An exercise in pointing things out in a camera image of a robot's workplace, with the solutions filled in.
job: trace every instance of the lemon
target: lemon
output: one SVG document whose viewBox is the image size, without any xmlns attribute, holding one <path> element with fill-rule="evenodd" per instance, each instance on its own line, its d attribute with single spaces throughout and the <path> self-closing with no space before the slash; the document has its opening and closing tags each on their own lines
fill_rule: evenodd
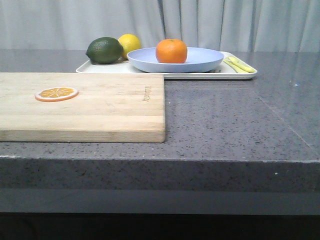
<svg viewBox="0 0 320 240">
<path fill-rule="evenodd" d="M 118 60 L 123 51 L 117 39 L 104 36 L 92 41 L 85 54 L 93 64 L 110 64 Z"/>
<path fill-rule="evenodd" d="M 126 33 L 119 37 L 118 39 L 119 43 L 123 47 L 123 52 L 121 57 L 124 59 L 128 59 L 127 54 L 133 50 L 137 50 L 141 48 L 141 42 L 140 39 L 131 33 Z"/>
</svg>

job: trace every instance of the lime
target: lime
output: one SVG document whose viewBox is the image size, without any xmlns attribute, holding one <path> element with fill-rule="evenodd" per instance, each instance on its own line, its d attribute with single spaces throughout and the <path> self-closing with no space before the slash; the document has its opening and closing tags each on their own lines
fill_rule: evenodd
<svg viewBox="0 0 320 240">
<path fill-rule="evenodd" d="M 111 64 L 120 58 L 123 51 L 117 39 L 104 36 L 92 41 L 85 54 L 94 64 Z"/>
</svg>

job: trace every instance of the orange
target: orange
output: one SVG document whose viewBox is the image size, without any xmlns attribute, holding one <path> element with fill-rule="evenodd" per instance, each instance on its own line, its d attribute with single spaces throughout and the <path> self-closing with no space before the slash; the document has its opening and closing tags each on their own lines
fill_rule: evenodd
<svg viewBox="0 0 320 240">
<path fill-rule="evenodd" d="M 77 96 L 79 91 L 73 87 L 52 87 L 36 93 L 35 99 L 42 102 L 58 102 L 72 99 Z"/>
<path fill-rule="evenodd" d="M 165 64 L 183 64 L 187 53 L 187 45 L 179 39 L 162 40 L 155 48 L 156 59 Z"/>
</svg>

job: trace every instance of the tangerine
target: tangerine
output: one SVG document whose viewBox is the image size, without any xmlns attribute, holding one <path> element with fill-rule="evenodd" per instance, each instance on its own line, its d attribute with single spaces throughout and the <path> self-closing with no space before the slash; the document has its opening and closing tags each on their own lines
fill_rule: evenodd
<svg viewBox="0 0 320 240">
<path fill-rule="evenodd" d="M 164 39 L 155 48 L 159 63 L 183 64 L 187 60 L 187 45 L 179 39 Z"/>
</svg>

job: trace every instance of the wooden cutting board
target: wooden cutting board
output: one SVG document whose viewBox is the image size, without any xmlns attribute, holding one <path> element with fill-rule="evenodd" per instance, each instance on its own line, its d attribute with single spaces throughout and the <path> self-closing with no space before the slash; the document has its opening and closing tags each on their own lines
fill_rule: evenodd
<svg viewBox="0 0 320 240">
<path fill-rule="evenodd" d="M 43 89 L 72 87 L 68 100 L 43 102 Z M 0 72 L 0 141 L 165 141 L 162 74 Z"/>
</svg>

